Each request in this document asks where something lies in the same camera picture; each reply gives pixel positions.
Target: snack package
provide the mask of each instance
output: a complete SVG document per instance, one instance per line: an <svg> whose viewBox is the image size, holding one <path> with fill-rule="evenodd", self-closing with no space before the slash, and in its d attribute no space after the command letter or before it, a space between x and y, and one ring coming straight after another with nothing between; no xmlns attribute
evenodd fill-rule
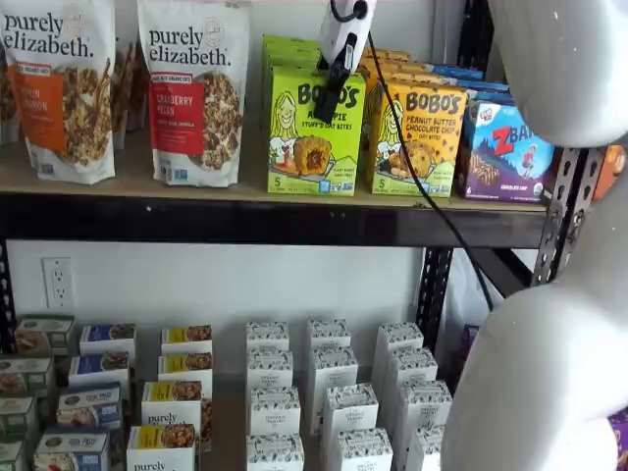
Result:
<svg viewBox="0 0 628 471"><path fill-rule="evenodd" d="M537 202L550 183L553 145L535 135L515 106L472 100L456 168L471 199Z"/></svg>
<svg viewBox="0 0 628 471"><path fill-rule="evenodd" d="M198 0L138 0L150 72L154 178L237 182L248 65L248 9Z"/></svg>
<svg viewBox="0 0 628 471"><path fill-rule="evenodd" d="M351 196L355 189L364 79L349 77L330 125L314 118L326 75L273 66L268 191Z"/></svg>
<svg viewBox="0 0 628 471"><path fill-rule="evenodd" d="M1 0L0 14L9 79L38 176L86 184L114 177L113 0Z"/></svg>
<svg viewBox="0 0 628 471"><path fill-rule="evenodd" d="M431 196L449 197L467 100L464 88L408 80L390 80L388 87L419 182ZM373 193L418 195L381 85L376 93L367 182Z"/></svg>

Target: white box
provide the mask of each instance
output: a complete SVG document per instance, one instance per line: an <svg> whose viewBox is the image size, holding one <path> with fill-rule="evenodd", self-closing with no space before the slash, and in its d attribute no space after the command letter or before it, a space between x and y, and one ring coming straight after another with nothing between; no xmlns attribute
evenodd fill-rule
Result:
<svg viewBox="0 0 628 471"><path fill-rule="evenodd" d="M159 357L159 381L199 381L203 385L202 397L213 394L213 358L211 353L172 354Z"/></svg>
<svg viewBox="0 0 628 471"><path fill-rule="evenodd" d="M397 471L405 469L413 433L421 427L444 425L452 401L444 381L405 382L401 386L401 406L391 438Z"/></svg>
<svg viewBox="0 0 628 471"><path fill-rule="evenodd" d="M246 324L246 351L273 346L289 350L288 322L249 322Z"/></svg>
<svg viewBox="0 0 628 471"><path fill-rule="evenodd" d="M339 432L327 471L391 471L393 448L384 429Z"/></svg>
<svg viewBox="0 0 628 471"><path fill-rule="evenodd" d="M171 327L161 331L161 354L211 353L212 326Z"/></svg>
<svg viewBox="0 0 628 471"><path fill-rule="evenodd" d="M444 432L444 426L415 431L406 468L412 471L441 471L441 442Z"/></svg>
<svg viewBox="0 0 628 471"><path fill-rule="evenodd" d="M323 469L338 432L374 429L379 406L373 387L369 384L327 389L321 440Z"/></svg>
<svg viewBox="0 0 628 471"><path fill-rule="evenodd" d="M371 384L380 400L384 398L384 381L391 361L390 352L404 347L422 346L423 334L413 322L389 322L380 326L371 375Z"/></svg>
<svg viewBox="0 0 628 471"><path fill-rule="evenodd" d="M129 355L129 364L135 366L135 324L101 324L84 326L78 348L81 355L113 351Z"/></svg>
<svg viewBox="0 0 628 471"><path fill-rule="evenodd" d="M435 381L438 369L432 352L427 348L407 347L391 352L381 406L382 425L391 436L396 425L399 387L404 381Z"/></svg>
<svg viewBox="0 0 628 471"><path fill-rule="evenodd" d="M189 424L132 427L127 447L127 469L194 470L194 434L194 427Z"/></svg>
<svg viewBox="0 0 628 471"><path fill-rule="evenodd" d="M298 434L251 435L246 438L246 471L302 471L304 461L305 453Z"/></svg>
<svg viewBox="0 0 628 471"><path fill-rule="evenodd" d="M310 434L320 434L327 388L355 385L358 364L350 346L313 348L308 370L306 422Z"/></svg>
<svg viewBox="0 0 628 471"><path fill-rule="evenodd" d="M298 390L295 387L251 390L248 417L247 435L298 434L301 420Z"/></svg>

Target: purely elizabeth granola bag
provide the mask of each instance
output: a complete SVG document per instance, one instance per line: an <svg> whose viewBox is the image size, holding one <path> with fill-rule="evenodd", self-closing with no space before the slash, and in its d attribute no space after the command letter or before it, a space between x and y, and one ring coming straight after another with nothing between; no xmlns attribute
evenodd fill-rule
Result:
<svg viewBox="0 0 628 471"><path fill-rule="evenodd" d="M137 0L150 72L154 178L237 182L248 63L248 8L206 0Z"/></svg>
<svg viewBox="0 0 628 471"><path fill-rule="evenodd" d="M113 177L113 0L0 0L0 22L39 177L88 184Z"/></svg>

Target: product box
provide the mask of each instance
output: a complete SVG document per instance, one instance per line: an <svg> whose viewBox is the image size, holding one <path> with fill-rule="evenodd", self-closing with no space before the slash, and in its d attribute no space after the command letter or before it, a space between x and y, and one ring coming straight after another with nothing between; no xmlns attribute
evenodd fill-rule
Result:
<svg viewBox="0 0 628 471"><path fill-rule="evenodd" d="M48 429L39 440L33 461L34 469L109 471L109 434L89 428Z"/></svg>
<svg viewBox="0 0 628 471"><path fill-rule="evenodd" d="M420 428L414 433L405 469L412 471L441 471L441 442L444 426Z"/></svg>
<svg viewBox="0 0 628 471"><path fill-rule="evenodd" d="M190 471L195 469L194 427L189 424L132 427L127 469Z"/></svg>
<svg viewBox="0 0 628 471"><path fill-rule="evenodd" d="M246 438L246 471L302 471L305 461L298 434Z"/></svg>
<svg viewBox="0 0 628 471"><path fill-rule="evenodd" d="M400 392L400 407L391 440L396 468L403 471L413 433L419 427L444 425L453 399L444 381L406 382Z"/></svg>
<svg viewBox="0 0 628 471"><path fill-rule="evenodd" d="M321 461L327 468L328 457L339 432L374 429L379 403L368 384L340 386L325 391Z"/></svg>
<svg viewBox="0 0 628 471"><path fill-rule="evenodd" d="M288 322L249 322L246 324L246 351L265 346L289 350Z"/></svg>
<svg viewBox="0 0 628 471"><path fill-rule="evenodd" d="M75 317L62 314L28 315L16 328L16 348L24 356L68 355Z"/></svg>
<svg viewBox="0 0 628 471"><path fill-rule="evenodd" d="M126 353L129 364L135 366L135 324L101 324L84 326L78 348L81 355L112 351Z"/></svg>
<svg viewBox="0 0 628 471"><path fill-rule="evenodd" d="M161 354L211 353L212 326L171 327L161 331Z"/></svg>
<svg viewBox="0 0 628 471"><path fill-rule="evenodd" d="M331 124L314 118L327 72L273 66L268 191L351 196L355 190L364 79L350 76Z"/></svg>
<svg viewBox="0 0 628 471"><path fill-rule="evenodd" d="M358 363L350 346L313 348L308 368L306 422L310 434L323 428L323 406L327 388L355 385Z"/></svg>
<svg viewBox="0 0 628 471"><path fill-rule="evenodd" d="M431 196L449 197L467 100L464 88L389 80L409 160ZM373 193L418 195L402 154L393 111L379 85L371 121L367 183Z"/></svg>
<svg viewBox="0 0 628 471"><path fill-rule="evenodd" d="M541 201L550 174L553 145L526 125L512 105L472 100L456 168L465 198Z"/></svg>
<svg viewBox="0 0 628 471"><path fill-rule="evenodd" d="M390 471L393 448L384 429L339 432L328 471Z"/></svg>
<svg viewBox="0 0 628 471"><path fill-rule="evenodd" d="M301 406L295 387L251 390L248 435L298 434L300 420Z"/></svg>
<svg viewBox="0 0 628 471"><path fill-rule="evenodd" d="M159 357L159 381L199 381L201 397L213 395L213 358L211 353L187 353Z"/></svg>
<svg viewBox="0 0 628 471"><path fill-rule="evenodd" d="M423 346L423 334L415 323L388 322L378 329L371 384L379 399L384 398L384 380L391 361L391 351L407 346L414 348Z"/></svg>
<svg viewBox="0 0 628 471"><path fill-rule="evenodd" d="M391 352L391 362L386 375L382 423L386 431L394 435L399 388L404 381L435 381L439 366L427 348L406 347Z"/></svg>

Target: small white carton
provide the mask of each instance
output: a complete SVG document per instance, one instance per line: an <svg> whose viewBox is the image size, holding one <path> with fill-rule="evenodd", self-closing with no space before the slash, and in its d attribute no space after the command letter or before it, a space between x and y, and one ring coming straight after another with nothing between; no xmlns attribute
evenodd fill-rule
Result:
<svg viewBox="0 0 628 471"><path fill-rule="evenodd" d="M213 358L207 353L170 354L159 357L159 381L199 381L203 386L201 396L213 395Z"/></svg>
<svg viewBox="0 0 628 471"><path fill-rule="evenodd" d="M161 354L211 353L212 326L171 327L161 331Z"/></svg>
<svg viewBox="0 0 628 471"><path fill-rule="evenodd" d="M327 471L391 471L393 448L384 429L339 432Z"/></svg>
<svg viewBox="0 0 628 471"><path fill-rule="evenodd" d="M391 361L390 353L404 347L423 346L423 334L413 322L388 322L380 326L375 343L371 384L379 399L384 398L384 381Z"/></svg>
<svg viewBox="0 0 628 471"><path fill-rule="evenodd" d="M444 432L444 426L416 430L413 434L406 469L441 471L441 442Z"/></svg>
<svg viewBox="0 0 628 471"><path fill-rule="evenodd" d="M323 405L327 388L355 385L358 363L350 346L313 348L308 370L306 420L310 434L323 426Z"/></svg>
<svg viewBox="0 0 628 471"><path fill-rule="evenodd" d="M248 435L298 434L301 406L298 390L277 388L251 390Z"/></svg>
<svg viewBox="0 0 628 471"><path fill-rule="evenodd" d="M405 469L410 442L417 428L444 425L453 399L444 381L405 382L401 388L401 407L392 436L396 469Z"/></svg>
<svg viewBox="0 0 628 471"><path fill-rule="evenodd" d="M305 453L298 434L246 438L246 471L302 471L304 462Z"/></svg>
<svg viewBox="0 0 628 471"><path fill-rule="evenodd" d="M287 322L249 322L246 324L246 351L264 346L288 350L289 344Z"/></svg>
<svg viewBox="0 0 628 471"><path fill-rule="evenodd" d="M369 384L329 388L325 393L321 459L323 467L338 432L374 429L379 403Z"/></svg>
<svg viewBox="0 0 628 471"><path fill-rule="evenodd" d="M396 425L399 387L404 381L435 381L438 369L439 365L427 348L406 347L391 352L381 407L382 425L391 436Z"/></svg>

